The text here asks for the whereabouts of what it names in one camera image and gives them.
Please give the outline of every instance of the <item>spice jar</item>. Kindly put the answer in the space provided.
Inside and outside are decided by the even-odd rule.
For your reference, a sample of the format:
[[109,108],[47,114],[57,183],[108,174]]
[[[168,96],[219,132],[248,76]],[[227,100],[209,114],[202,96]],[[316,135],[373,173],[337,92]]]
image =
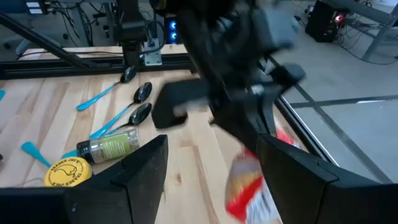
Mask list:
[[89,163],[100,163],[126,156],[139,148],[138,133],[130,129],[119,134],[79,142],[77,155]]

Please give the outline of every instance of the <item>jar label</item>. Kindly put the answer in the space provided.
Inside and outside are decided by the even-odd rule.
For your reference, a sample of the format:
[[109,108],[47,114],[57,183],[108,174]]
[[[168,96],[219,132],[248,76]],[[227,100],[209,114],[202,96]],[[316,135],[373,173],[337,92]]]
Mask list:
[[102,155],[106,161],[132,153],[128,133],[102,137],[101,145]]

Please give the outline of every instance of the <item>wood grain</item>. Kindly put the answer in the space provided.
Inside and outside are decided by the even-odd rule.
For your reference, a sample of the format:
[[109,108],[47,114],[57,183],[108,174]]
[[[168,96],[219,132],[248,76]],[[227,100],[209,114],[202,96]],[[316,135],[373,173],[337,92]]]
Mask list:
[[[69,50],[121,51],[118,47]],[[162,52],[184,53],[185,49],[166,46]],[[53,56],[38,54],[24,59],[38,58]],[[164,82],[193,76],[188,70],[140,73],[87,110],[77,112],[78,104],[105,90],[119,77],[120,74],[110,74],[1,82],[6,95],[0,101],[0,153],[4,157],[0,162],[0,187],[43,186],[47,168],[21,150],[23,143],[33,142],[50,163],[55,163],[131,103],[134,92],[143,83],[153,84],[153,92],[147,100],[153,103]],[[130,108],[114,127],[126,123],[135,108]],[[141,145],[159,134],[169,137],[165,190],[156,223],[237,223],[225,212],[224,189],[232,160],[241,150],[241,144],[220,128],[211,127],[208,124],[211,116],[207,108],[189,112],[187,123],[177,128],[158,131],[150,118],[137,128]],[[116,161],[93,165],[94,173]]]

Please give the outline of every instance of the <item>computer tower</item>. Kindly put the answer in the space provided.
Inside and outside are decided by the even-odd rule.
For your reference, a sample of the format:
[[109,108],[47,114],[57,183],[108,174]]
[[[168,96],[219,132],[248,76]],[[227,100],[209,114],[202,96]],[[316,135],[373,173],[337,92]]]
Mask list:
[[347,9],[318,0],[308,18],[305,32],[317,42],[332,43],[348,12]]

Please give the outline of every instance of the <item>blue light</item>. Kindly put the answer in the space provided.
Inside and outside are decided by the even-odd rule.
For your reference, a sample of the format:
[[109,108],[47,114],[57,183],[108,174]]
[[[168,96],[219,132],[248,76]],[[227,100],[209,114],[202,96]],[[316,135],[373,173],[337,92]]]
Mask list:
[[171,40],[177,39],[177,33],[176,33],[176,32],[171,32],[171,33],[170,33],[170,39],[171,39]]
[[177,24],[176,21],[171,21],[170,22],[170,30],[175,30],[175,25]]

